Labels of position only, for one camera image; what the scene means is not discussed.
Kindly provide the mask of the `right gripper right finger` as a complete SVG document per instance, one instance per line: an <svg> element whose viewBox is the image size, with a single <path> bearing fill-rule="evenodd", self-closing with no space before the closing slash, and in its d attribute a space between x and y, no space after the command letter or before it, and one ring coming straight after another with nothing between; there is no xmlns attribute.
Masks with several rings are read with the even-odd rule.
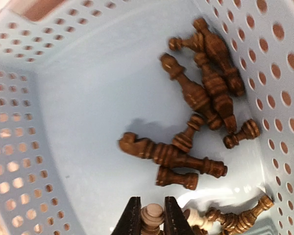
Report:
<svg viewBox="0 0 294 235"><path fill-rule="evenodd" d="M164 234L194 235L192 228L185 219L181 208L173 196L165 197Z"/></svg>

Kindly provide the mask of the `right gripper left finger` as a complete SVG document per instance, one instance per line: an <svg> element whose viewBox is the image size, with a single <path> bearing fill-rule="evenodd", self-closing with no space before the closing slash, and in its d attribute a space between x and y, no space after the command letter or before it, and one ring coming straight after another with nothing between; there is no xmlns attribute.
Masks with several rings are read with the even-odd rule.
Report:
<svg viewBox="0 0 294 235"><path fill-rule="evenodd" d="M131 197L111 235L141 234L141 199Z"/></svg>

